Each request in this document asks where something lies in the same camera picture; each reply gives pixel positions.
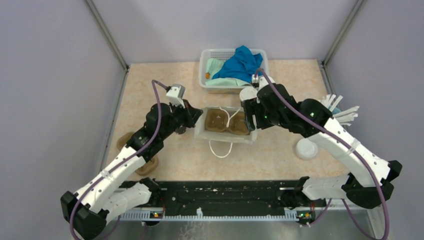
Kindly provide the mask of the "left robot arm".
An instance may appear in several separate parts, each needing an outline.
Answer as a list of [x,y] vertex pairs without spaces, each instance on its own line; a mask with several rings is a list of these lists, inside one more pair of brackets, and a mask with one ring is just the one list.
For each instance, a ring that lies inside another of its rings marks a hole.
[[203,110],[187,100],[174,106],[156,103],[146,114],[142,128],[136,131],[114,160],[93,180],[76,192],[67,191],[60,198],[63,217],[76,240],[93,240],[110,221],[128,210],[160,202],[158,186],[151,179],[141,180],[118,192],[135,170],[147,164],[164,147],[164,141],[181,128],[193,128]]

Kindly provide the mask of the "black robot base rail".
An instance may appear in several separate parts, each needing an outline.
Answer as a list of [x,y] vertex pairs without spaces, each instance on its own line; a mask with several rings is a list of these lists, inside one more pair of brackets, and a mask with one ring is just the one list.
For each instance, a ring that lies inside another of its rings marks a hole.
[[328,206],[344,210],[339,199],[295,198],[297,180],[156,181],[148,203],[121,215],[122,221],[293,221],[314,220]]

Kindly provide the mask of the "pale blue paper bag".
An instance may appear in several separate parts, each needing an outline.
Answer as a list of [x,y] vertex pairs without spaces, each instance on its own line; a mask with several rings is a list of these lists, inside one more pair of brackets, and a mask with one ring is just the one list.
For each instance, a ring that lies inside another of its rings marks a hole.
[[[253,144],[258,136],[256,130],[248,129],[245,123],[245,112],[241,107],[209,106],[202,109],[203,113],[194,128],[194,137],[207,140],[211,153],[220,159],[231,153],[234,144]],[[212,142],[229,143],[228,152],[218,155]]]

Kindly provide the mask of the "brown cardboard cup carrier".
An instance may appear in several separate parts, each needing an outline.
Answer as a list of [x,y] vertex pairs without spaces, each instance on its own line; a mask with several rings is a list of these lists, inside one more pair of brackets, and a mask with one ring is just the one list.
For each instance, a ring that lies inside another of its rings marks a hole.
[[[127,132],[122,135],[116,142],[116,147],[121,151],[126,143],[130,140],[131,136],[134,134],[133,131]],[[159,165],[159,157],[157,155],[153,156],[147,163],[143,166],[137,168],[134,172],[139,176],[146,176],[153,172]]]

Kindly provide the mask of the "stack of paper cups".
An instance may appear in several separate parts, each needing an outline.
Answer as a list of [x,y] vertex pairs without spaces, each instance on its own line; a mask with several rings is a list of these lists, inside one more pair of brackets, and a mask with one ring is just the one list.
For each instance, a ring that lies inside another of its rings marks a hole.
[[187,128],[184,126],[179,127],[178,129],[175,130],[175,133],[178,135],[182,135],[187,131]]

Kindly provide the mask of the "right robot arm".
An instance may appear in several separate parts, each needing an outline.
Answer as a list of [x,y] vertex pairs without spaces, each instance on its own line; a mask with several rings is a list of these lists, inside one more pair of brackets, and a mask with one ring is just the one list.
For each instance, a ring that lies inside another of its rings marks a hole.
[[281,84],[266,85],[260,90],[246,87],[239,93],[249,130],[281,127],[299,134],[339,160],[348,173],[333,177],[299,179],[293,200],[307,206],[318,199],[348,199],[357,206],[373,209],[381,200],[389,200],[391,183],[402,170],[397,160],[379,158],[336,120],[320,101],[307,98],[296,101]]

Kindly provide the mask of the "stack of white lids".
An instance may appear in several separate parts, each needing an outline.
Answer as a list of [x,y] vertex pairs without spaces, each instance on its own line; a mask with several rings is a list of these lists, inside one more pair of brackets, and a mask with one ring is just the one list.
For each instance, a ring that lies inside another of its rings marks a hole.
[[318,155],[319,148],[314,142],[303,138],[296,143],[294,151],[298,158],[302,160],[311,160]]

